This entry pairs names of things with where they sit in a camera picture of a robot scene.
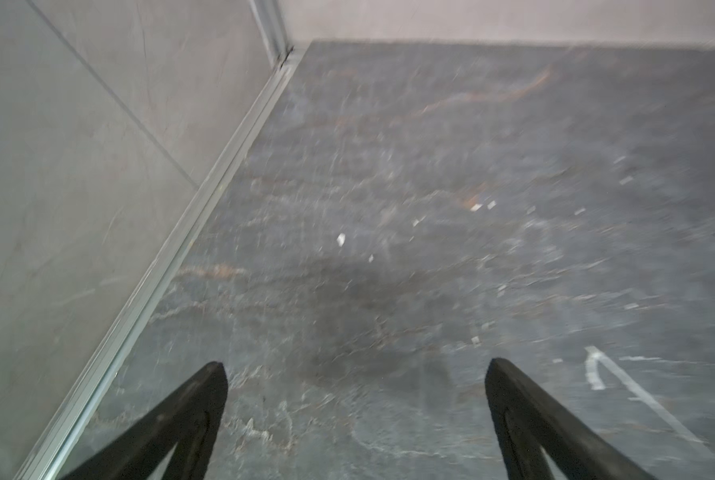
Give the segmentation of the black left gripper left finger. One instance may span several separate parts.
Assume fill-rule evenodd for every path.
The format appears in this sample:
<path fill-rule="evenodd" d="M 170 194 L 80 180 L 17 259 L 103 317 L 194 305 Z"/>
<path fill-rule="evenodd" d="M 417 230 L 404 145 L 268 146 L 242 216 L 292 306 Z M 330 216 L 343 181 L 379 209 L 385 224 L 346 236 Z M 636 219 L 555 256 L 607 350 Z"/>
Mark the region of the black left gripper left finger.
<path fill-rule="evenodd" d="M 163 478 L 203 479 L 222 423 L 229 382 L 209 362 L 67 479 L 148 479 L 164 459 Z"/>

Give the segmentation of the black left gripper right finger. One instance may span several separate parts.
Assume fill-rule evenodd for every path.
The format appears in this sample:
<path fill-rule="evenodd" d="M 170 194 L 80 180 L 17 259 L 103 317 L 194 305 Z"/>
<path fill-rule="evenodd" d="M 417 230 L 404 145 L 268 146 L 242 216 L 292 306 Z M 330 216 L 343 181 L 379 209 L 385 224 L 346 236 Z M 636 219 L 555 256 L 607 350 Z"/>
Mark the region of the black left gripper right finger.
<path fill-rule="evenodd" d="M 551 479 L 550 461 L 567 479 L 653 478 L 505 358 L 491 360 L 485 395 L 511 479 Z"/>

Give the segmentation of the aluminium corner frame post left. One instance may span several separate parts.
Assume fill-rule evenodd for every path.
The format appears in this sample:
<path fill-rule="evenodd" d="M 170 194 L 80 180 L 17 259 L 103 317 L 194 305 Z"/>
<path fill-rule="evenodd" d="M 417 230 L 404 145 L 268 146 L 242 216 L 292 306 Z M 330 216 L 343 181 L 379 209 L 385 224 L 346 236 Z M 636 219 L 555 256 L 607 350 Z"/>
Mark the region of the aluminium corner frame post left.
<path fill-rule="evenodd" d="M 279 1 L 251 0 L 250 4 L 271 64 L 273 67 L 283 65 L 294 50 L 294 46 L 289 40 Z"/>

